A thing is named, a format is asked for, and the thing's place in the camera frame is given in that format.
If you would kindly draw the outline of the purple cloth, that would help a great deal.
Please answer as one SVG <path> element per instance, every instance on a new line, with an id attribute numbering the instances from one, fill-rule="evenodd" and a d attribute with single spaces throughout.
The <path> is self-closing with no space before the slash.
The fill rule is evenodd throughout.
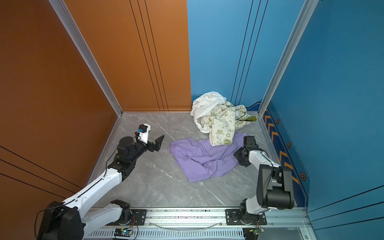
<path id="1" fill-rule="evenodd" d="M 244 146 L 246 133 L 235 133 L 231 145 L 213 147 L 209 139 L 181 139 L 169 144 L 175 162 L 190 182 L 222 177 L 238 164 L 234 153 Z"/>

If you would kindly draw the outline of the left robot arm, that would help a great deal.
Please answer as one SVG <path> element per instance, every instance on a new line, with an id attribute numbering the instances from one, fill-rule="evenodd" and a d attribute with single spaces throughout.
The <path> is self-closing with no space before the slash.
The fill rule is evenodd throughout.
<path id="1" fill-rule="evenodd" d="M 155 142 L 149 142 L 148 133 L 122 138 L 112 163 L 100 177 L 61 203 L 53 201 L 42 211 L 40 227 L 35 227 L 36 239 L 82 240 L 110 223 L 129 223 L 132 218 L 131 206 L 121 200 L 114 200 L 92 213 L 89 210 L 130 175 L 141 155 L 146 151 L 158 152 L 163 140 L 164 136 L 160 136 Z"/>

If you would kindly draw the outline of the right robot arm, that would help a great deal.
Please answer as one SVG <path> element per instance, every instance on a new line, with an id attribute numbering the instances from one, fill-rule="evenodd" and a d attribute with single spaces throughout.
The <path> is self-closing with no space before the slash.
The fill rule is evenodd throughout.
<path id="1" fill-rule="evenodd" d="M 255 137 L 245 136 L 244 145 L 234 153 L 239 164 L 254 166 L 258 171 L 256 195 L 240 204 L 240 221 L 245 225 L 259 223 L 271 209 L 286 210 L 295 206 L 292 170 L 271 160 L 257 144 Z"/>

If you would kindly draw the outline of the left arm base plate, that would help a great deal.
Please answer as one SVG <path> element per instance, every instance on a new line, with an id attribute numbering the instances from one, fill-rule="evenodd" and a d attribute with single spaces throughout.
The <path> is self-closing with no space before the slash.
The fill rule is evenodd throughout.
<path id="1" fill-rule="evenodd" d="M 147 216 L 146 209 L 134 209 L 131 210 L 130 219 L 126 223 L 120 223 L 119 221 L 109 223 L 107 226 L 144 226 Z"/>

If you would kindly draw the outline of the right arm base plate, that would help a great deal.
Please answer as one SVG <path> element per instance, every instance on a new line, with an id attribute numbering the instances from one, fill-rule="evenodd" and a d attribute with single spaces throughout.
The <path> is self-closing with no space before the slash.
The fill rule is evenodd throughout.
<path id="1" fill-rule="evenodd" d="M 266 226 L 267 218 L 265 214 L 241 214 L 240 209 L 226 209 L 225 218 L 228 226 Z"/>

